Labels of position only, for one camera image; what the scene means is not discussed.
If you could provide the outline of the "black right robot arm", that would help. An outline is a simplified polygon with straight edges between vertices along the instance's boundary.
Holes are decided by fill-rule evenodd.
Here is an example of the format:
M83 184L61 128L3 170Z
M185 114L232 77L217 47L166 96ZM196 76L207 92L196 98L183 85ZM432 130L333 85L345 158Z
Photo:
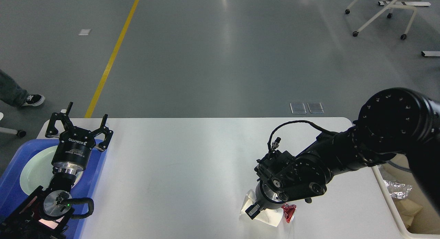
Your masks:
M307 120L320 131L297 156L278 150L281 138L269 136L268 153L257 160L256 200L245 213L254 219L265 209L324 195L334 176L385 164L397 154L407 158L417 184L439 212L440 104L407 88L374 94L362 106L354 125L332 132Z

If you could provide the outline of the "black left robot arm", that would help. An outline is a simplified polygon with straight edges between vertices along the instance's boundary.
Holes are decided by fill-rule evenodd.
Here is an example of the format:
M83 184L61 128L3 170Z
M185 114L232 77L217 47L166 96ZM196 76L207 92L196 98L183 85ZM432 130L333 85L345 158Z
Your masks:
M2 239L64 239L70 220L93 214L93 199L73 197L72 188L77 174L87 169L92 151L107 150L113 131L106 125L108 114L93 131L75 126L69 118L72 106L71 102L65 112L54 112L45 132L47 138L58 139L48 187L38 186L8 214L1 222Z

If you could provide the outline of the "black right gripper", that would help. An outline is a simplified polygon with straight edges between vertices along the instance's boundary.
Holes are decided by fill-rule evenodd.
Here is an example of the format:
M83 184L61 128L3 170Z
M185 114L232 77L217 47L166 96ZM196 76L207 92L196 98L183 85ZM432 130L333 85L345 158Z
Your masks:
M273 192L267 184L259 182L256 189L256 201L250 205L245 214L251 219L255 219L261 211L265 209L278 209L281 208L286 202L281 200L278 195Z

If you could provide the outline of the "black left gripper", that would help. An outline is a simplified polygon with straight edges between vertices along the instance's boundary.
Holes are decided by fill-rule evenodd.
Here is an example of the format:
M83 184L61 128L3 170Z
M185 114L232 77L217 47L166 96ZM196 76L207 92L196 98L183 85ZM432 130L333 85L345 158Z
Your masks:
M52 113L45 137L59 139L59 144L51 162L53 167L61 169L66 164L72 164L77 167L77 171L84 171L89 163L93 148L100 152L108 149L113 131L106 125L108 114L104 114L99 128L90 131L87 135L78 133L77 128L69 118L73 104L73 102L70 102L64 112ZM103 135L104 139L96 144L95 138L99 135Z

